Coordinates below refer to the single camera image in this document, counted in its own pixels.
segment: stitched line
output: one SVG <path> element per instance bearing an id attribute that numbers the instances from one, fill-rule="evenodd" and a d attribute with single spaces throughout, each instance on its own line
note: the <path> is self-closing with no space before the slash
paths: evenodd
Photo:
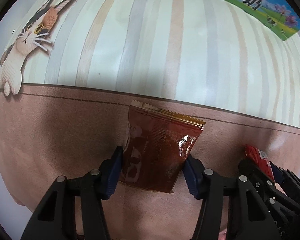
<path id="1" fill-rule="evenodd" d="M 118 105 L 118 106 L 128 106 L 128 107 L 130 106 L 130 105 L 127 105 L 127 104 L 120 104 L 120 103 L 113 103 L 113 102 L 105 102 L 105 101 L 97 101 L 97 100 L 86 100 L 86 99 L 80 99 L 80 98 L 57 97 L 57 96 L 38 95 L 38 94 L 30 94 L 30 93 L 19 93 L 19 94 L 27 95 L 27 96 L 46 97 L 46 98 L 69 99 L 69 100 L 75 100 L 75 101 L 91 102 L 91 103 L 101 103 L 101 104 Z M 289 132 L 289 131 L 284 131 L 284 130 L 279 130 L 279 129 L 273 129 L 273 128 L 269 128 L 269 127 L 260 127 L 260 126 L 253 126 L 253 125 L 248 125 L 248 124 L 243 124 L 243 123 L 228 122 L 228 121 L 223 121 L 223 120 L 213 119 L 213 118 L 209 118 L 209 117 L 202 117 L 202 116 L 197 116 L 197 115 L 190 115 L 190 116 L 191 116 L 191 117 L 195 117 L 195 118 L 201 118 L 201 119 L 206 119 L 206 120 L 216 121 L 216 122 L 223 122 L 223 123 L 229 123 L 229 124 L 236 124 L 236 125 L 242 125 L 242 126 L 246 126 L 246 127 L 259 128 L 259 129 L 268 129 L 268 130 L 272 130 L 272 131 L 279 131 L 279 132 L 286 132 L 286 133 L 291 133 L 291 134 L 300 135 L 299 133 L 294 133 L 294 132 Z"/>

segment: striped pattern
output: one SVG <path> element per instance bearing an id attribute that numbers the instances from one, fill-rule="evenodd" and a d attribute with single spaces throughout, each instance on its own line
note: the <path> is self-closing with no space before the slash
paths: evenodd
<path id="1" fill-rule="evenodd" d="M 59 20 L 50 55 L 29 57 L 24 83 L 175 99 L 300 127 L 300 36 L 283 42 L 225 1 L 77 0 Z"/>

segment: barcode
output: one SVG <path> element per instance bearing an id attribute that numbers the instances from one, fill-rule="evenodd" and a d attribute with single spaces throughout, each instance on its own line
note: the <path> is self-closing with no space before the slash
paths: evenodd
<path id="1" fill-rule="evenodd" d="M 260 151 L 259 149 L 258 149 L 258 151 L 259 151 L 261 160 L 262 160 L 262 159 L 267 159 L 267 158 L 268 158 L 268 156 L 267 156 L 267 154 L 266 154 L 265 152 Z"/>

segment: silver rivet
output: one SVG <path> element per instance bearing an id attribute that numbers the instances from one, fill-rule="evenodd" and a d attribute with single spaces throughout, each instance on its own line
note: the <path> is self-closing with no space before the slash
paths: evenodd
<path id="1" fill-rule="evenodd" d="M 205 169 L 204 170 L 204 174 L 206 174 L 206 175 L 212 175 L 213 174 L 213 170 L 212 169 Z"/>
<path id="2" fill-rule="evenodd" d="M 92 171 L 90 171 L 91 175 L 98 175 L 100 173 L 100 171 L 98 169 L 94 169 Z"/>
<path id="3" fill-rule="evenodd" d="M 59 176 L 57 177 L 57 182 L 63 182 L 65 181 L 66 177 L 65 176 Z"/>
<path id="4" fill-rule="evenodd" d="M 244 175 L 240 175 L 239 180 L 241 180 L 242 182 L 246 182 L 248 180 L 248 178 Z"/>

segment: cat head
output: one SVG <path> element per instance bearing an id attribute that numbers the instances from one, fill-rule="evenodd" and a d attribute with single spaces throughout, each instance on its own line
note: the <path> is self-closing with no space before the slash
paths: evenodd
<path id="1" fill-rule="evenodd" d="M 53 0 L 48 0 L 28 21 L 16 39 L 16 49 L 23 55 L 28 55 L 36 47 L 47 51 L 41 43 L 47 42 L 50 30 L 55 25 L 60 13 L 65 11 L 74 0 L 63 0 L 56 6 L 50 6 Z"/>

